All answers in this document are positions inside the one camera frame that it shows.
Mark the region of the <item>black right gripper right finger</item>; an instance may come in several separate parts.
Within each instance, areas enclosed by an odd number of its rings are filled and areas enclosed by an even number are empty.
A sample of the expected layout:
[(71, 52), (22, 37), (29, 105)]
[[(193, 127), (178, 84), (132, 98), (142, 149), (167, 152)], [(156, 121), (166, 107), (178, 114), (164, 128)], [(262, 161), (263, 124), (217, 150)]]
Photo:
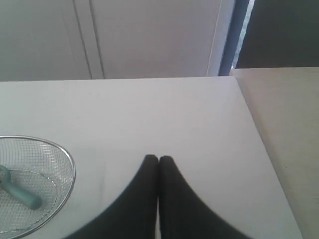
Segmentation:
[(247, 239), (195, 194), (174, 159), (159, 160), (159, 224), (163, 239)]

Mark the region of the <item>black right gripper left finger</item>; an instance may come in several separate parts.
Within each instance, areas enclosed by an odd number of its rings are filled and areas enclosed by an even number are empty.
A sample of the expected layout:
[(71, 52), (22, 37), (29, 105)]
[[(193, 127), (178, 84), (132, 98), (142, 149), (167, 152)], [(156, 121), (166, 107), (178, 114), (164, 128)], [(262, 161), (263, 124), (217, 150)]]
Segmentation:
[(121, 195), (98, 217), (68, 239), (154, 239), (156, 235), (159, 160), (144, 157)]

